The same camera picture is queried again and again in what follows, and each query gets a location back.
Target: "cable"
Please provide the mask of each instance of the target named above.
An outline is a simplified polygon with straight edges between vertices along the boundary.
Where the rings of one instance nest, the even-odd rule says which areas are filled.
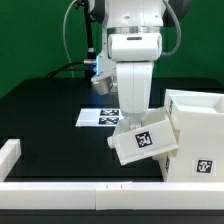
[[[68,14],[72,8],[72,6],[77,2],[77,0],[72,1],[72,3],[69,5],[65,16],[64,16],[64,21],[63,21],[63,43],[64,43],[64,48],[65,48],[65,53],[68,59],[68,62],[71,63],[71,58],[68,52],[68,47],[67,47],[67,42],[66,42],[66,24],[67,24],[67,19],[68,19]]]
[[[75,65],[83,65],[83,64],[84,64],[83,62],[72,62],[72,63],[69,63],[67,65],[64,65],[64,66],[58,68],[57,70],[55,70],[53,72],[48,73],[45,78],[47,79],[47,78],[51,77],[52,74],[57,74],[59,71],[62,71],[64,69],[66,69],[66,68],[72,67],[72,69],[74,69],[73,66],[75,66]]]
[[[170,52],[163,52],[162,53],[162,56],[169,57],[169,56],[174,55],[178,51],[178,49],[180,48],[182,34],[181,34],[180,23],[177,19],[177,16],[176,16],[175,12],[173,11],[172,7],[170,6],[170,4],[168,2],[166,2],[166,0],[163,0],[163,3],[165,4],[165,6],[166,6],[168,12],[170,13],[170,15],[172,16],[173,21],[175,23],[176,31],[177,31],[177,42],[176,42],[176,46],[174,47],[174,49]]]
[[[92,71],[92,68],[76,68],[76,69],[61,69],[61,70],[57,70],[57,71],[54,71],[52,73],[49,73],[48,77],[46,77],[46,79],[52,79],[54,78],[58,73],[60,72],[69,72],[69,71],[75,71],[75,72],[85,72],[85,71]]]

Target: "black table surface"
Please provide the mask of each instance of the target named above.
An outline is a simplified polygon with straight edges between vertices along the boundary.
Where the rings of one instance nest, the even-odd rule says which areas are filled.
[[[224,92],[223,86],[213,79],[154,78],[151,108],[163,106],[165,89]],[[120,165],[116,151],[107,145],[107,138],[113,134],[114,128],[75,127],[82,108],[119,108],[117,94],[98,96],[94,89],[88,87],[85,79],[29,79],[0,99],[0,146],[10,138],[19,138],[22,142],[22,156],[6,182],[162,181],[158,162],[151,158]],[[18,217],[27,221],[29,219],[25,218],[34,216],[39,217],[36,223],[40,223],[40,216],[46,215],[48,221],[52,221],[55,214],[73,217],[71,220],[77,223],[78,220],[91,223],[80,219],[86,216],[95,220],[92,223],[104,223],[106,220],[107,223],[118,220],[129,224],[150,223],[147,220],[158,221],[158,217],[161,217],[161,223],[172,220],[188,223],[185,222],[187,217],[192,218],[191,223],[198,223],[202,216],[207,217],[203,218],[203,223],[212,223],[210,221],[214,217],[216,221],[224,222],[222,211],[0,211],[0,223],[6,220],[20,223],[16,221]],[[55,219],[54,223],[61,223],[59,220]]]

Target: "black and white tag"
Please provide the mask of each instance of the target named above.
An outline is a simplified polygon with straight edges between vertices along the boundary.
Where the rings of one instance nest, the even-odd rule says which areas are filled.
[[[153,145],[151,135],[148,131],[135,135],[135,139],[140,149]]]
[[[119,110],[101,110],[100,116],[119,116]]]
[[[197,176],[214,176],[215,161],[210,159],[198,159],[195,163],[195,175]]]
[[[170,167],[170,159],[169,159],[169,157],[167,156],[167,159],[166,159],[166,165],[165,165],[165,168],[166,168],[166,172],[167,172],[167,173],[169,172],[169,167]]]
[[[99,125],[116,125],[119,117],[100,117]]]
[[[170,107],[169,107],[169,113],[170,113],[170,115],[172,114],[172,111],[173,111],[173,100],[171,99],[170,100]]]

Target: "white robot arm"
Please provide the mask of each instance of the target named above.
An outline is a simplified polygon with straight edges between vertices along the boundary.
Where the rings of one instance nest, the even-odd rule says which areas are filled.
[[[126,118],[108,139],[111,148],[116,148],[115,142],[121,146],[117,136],[132,135],[132,130],[144,128],[154,61],[162,54],[160,28],[164,25],[166,2],[168,0],[89,1],[90,14],[103,27],[103,49],[98,55],[97,74],[92,82],[100,95],[110,92],[113,83],[117,83],[120,109]],[[171,137],[173,144],[166,150],[176,147],[174,136]],[[123,164],[134,160],[125,160]]]

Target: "green backdrop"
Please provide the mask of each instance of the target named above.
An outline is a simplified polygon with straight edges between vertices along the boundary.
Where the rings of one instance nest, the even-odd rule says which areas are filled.
[[[62,22],[71,0],[0,0],[0,97],[22,80],[44,77],[67,63],[62,42]],[[181,22],[179,52],[156,63],[156,77],[211,77],[224,83],[224,1],[193,0]],[[67,40],[72,60],[86,58],[82,10],[68,18]],[[175,29],[163,29],[164,49],[175,44]],[[100,27],[93,25],[100,51]]]

